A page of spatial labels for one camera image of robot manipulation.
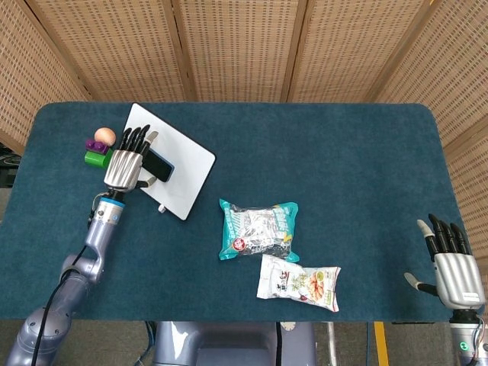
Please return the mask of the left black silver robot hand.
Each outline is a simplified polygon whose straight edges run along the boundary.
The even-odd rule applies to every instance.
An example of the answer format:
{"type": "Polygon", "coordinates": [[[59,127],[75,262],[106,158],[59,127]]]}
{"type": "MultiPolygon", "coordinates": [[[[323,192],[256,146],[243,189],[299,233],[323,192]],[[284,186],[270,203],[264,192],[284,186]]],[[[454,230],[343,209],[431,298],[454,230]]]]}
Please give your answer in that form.
{"type": "Polygon", "coordinates": [[[151,176],[145,181],[139,180],[149,148],[158,136],[157,131],[147,135],[150,125],[127,128],[112,154],[111,160],[104,177],[104,183],[109,191],[127,193],[135,188],[148,188],[156,182],[156,177],[151,176]]]}

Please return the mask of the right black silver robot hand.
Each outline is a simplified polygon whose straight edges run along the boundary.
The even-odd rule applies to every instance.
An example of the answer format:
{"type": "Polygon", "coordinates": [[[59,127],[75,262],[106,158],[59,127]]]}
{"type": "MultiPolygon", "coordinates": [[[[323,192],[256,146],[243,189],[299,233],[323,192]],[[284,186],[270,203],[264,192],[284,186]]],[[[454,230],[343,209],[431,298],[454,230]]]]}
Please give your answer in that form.
{"type": "Polygon", "coordinates": [[[479,310],[486,305],[480,269],[464,231],[429,214],[430,224],[417,220],[435,273],[427,284],[406,272],[403,277],[417,291],[438,297],[451,310],[479,310]]]}

